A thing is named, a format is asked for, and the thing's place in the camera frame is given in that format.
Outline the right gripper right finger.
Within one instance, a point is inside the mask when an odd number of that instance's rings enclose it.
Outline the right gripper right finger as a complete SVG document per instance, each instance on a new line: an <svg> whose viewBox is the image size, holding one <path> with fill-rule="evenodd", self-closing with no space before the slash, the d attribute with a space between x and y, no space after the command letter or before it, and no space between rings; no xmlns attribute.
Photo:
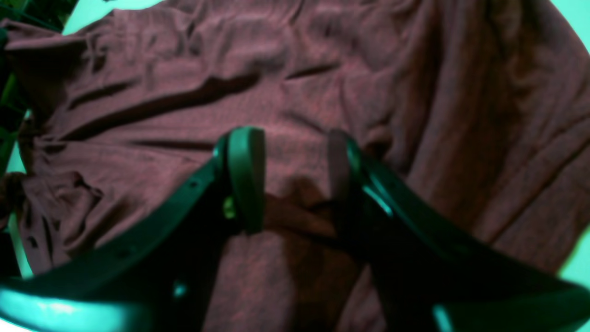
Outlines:
<svg viewBox="0 0 590 332"><path fill-rule="evenodd" d="M328 136L338 237L369 265L390 332L575 332L589 291L509 258L430 208L341 130Z"/></svg>

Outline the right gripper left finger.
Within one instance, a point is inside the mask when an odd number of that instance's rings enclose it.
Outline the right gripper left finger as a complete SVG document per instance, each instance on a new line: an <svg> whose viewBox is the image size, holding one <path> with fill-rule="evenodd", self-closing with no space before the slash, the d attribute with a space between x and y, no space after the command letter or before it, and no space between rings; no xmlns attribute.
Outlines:
<svg viewBox="0 0 590 332"><path fill-rule="evenodd" d="M264 131L242 127L168 200L116 239L48 273L2 278L1 330L200 330L224 244L263 229Z"/></svg>

